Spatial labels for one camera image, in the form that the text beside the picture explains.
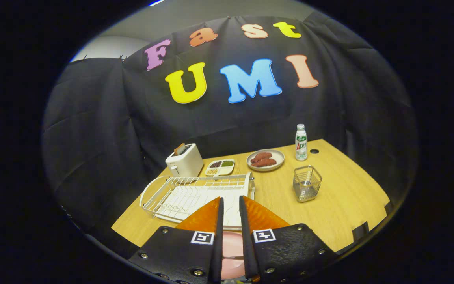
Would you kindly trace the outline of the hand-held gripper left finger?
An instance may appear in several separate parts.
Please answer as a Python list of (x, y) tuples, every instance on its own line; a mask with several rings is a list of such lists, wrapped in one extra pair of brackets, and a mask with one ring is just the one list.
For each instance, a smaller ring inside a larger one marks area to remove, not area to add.
[(219, 283), (223, 214), (217, 197), (175, 228), (158, 228), (129, 261), (167, 283)]

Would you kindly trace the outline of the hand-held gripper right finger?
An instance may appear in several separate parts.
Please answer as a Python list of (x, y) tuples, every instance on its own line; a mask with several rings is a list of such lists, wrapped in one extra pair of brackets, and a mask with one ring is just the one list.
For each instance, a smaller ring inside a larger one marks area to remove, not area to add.
[(245, 275), (255, 282), (300, 282), (335, 263), (335, 253), (304, 223), (290, 225), (239, 197)]

